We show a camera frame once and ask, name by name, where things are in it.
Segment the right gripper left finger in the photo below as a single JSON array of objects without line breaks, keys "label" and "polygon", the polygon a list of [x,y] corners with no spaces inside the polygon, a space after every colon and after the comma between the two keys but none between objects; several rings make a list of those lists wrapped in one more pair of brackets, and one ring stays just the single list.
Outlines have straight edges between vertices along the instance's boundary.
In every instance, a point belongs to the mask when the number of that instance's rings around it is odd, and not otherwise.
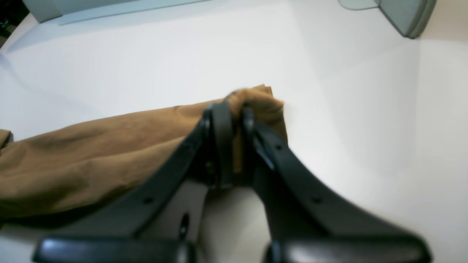
[{"label": "right gripper left finger", "polygon": [[36,263],[195,263],[209,188],[233,184],[229,103],[211,103],[174,153],[142,185],[42,238]]}]

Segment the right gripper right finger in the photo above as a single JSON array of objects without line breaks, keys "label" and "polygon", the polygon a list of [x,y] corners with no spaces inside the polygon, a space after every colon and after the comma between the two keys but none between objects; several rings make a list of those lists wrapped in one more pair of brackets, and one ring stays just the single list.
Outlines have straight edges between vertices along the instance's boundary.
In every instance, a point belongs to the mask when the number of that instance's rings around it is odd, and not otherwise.
[{"label": "right gripper right finger", "polygon": [[242,111],[251,186],[267,215],[264,263],[429,263],[423,238],[374,216],[316,178],[272,128]]}]

